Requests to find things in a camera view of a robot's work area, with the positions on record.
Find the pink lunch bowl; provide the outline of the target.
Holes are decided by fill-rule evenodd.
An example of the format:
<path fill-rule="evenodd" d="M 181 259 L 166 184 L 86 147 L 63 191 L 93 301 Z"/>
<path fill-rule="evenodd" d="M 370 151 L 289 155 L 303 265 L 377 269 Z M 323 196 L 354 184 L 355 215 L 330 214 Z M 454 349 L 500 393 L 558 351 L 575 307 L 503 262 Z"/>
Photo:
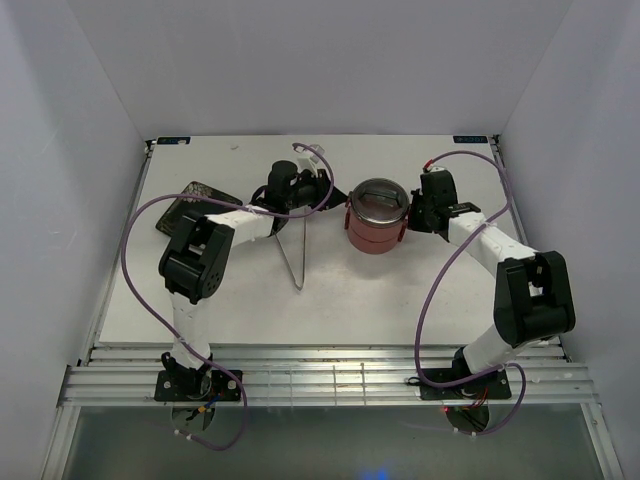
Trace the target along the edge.
<path fill-rule="evenodd" d="M 344 230 L 354 231 L 359 236 L 383 240 L 398 237 L 403 241 L 407 229 L 409 207 L 397 200 L 393 201 L 356 201 L 350 199 L 346 204 Z"/>
<path fill-rule="evenodd" d="M 398 237 L 378 241 L 361 237 L 354 231 L 348 231 L 347 238 L 349 239 L 353 247 L 355 247 L 360 252 L 369 255 L 385 254 L 394 249 L 399 243 Z"/>

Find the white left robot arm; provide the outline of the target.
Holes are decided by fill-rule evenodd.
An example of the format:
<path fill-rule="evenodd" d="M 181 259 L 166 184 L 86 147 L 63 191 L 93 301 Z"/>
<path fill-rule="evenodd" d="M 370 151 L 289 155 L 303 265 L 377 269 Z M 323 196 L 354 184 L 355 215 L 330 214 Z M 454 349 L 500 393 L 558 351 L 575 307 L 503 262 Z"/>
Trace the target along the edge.
<path fill-rule="evenodd" d="M 179 373 L 177 386 L 188 398 L 201 399 L 212 387 L 206 370 L 211 359 L 208 322 L 201 309 L 220 287 L 231 250 L 277 235 L 298 209 L 330 210 L 346 200 L 326 170 L 301 170 L 280 160 L 246 205 L 218 190 L 202 200 L 180 201 L 182 210 L 159 262 L 179 336 L 161 362 L 166 371 Z"/>

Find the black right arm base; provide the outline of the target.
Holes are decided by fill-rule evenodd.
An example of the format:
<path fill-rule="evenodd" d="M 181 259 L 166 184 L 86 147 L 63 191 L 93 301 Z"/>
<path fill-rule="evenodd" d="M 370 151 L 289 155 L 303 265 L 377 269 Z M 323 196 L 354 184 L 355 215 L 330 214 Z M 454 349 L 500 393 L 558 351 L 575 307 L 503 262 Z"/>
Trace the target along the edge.
<path fill-rule="evenodd" d="M 459 380 L 462 375 L 453 368 L 424 369 L 423 374 L 432 382 L 447 383 Z M 508 400 L 512 397 L 505 371 L 494 371 L 481 378 L 448 388 L 434 388 L 422 381 L 418 383 L 419 398 L 435 400 Z"/>

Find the metal serving tongs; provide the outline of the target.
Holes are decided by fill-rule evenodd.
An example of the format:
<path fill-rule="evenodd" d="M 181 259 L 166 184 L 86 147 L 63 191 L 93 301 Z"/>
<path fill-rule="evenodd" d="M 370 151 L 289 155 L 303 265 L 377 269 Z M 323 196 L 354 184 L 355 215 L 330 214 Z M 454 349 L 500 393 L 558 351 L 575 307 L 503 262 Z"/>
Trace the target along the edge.
<path fill-rule="evenodd" d="M 290 220 L 275 241 L 293 287 L 301 292 L 306 279 L 307 220 Z"/>

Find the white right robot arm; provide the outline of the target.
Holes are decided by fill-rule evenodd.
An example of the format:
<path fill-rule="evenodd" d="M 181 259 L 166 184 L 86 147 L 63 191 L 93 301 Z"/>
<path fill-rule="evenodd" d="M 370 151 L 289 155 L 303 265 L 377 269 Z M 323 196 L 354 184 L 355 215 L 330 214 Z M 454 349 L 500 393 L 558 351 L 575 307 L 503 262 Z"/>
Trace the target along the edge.
<path fill-rule="evenodd" d="M 493 323 L 461 348 L 438 381 L 418 369 L 420 381 L 432 388 L 474 397 L 488 384 L 488 375 L 504 368 L 528 345 L 574 329 L 576 323 L 565 258 L 540 252 L 510 237 L 471 202 L 459 202 L 452 174 L 425 168 L 421 186 L 412 191 L 409 227 L 440 235 L 455 246 L 443 270 L 470 255 L 495 280 Z"/>

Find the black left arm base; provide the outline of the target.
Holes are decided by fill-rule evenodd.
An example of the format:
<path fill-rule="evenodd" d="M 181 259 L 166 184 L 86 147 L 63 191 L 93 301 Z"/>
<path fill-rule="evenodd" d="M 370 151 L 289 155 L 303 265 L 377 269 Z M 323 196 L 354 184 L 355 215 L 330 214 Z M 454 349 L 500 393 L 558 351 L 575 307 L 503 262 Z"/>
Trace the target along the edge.
<path fill-rule="evenodd" d="M 156 402 L 207 403 L 217 398 L 222 402 L 237 402 L 242 396 L 239 382 L 243 372 L 232 370 L 231 373 L 236 380 L 219 370 L 183 375 L 162 370 L 157 377 L 153 399 Z"/>

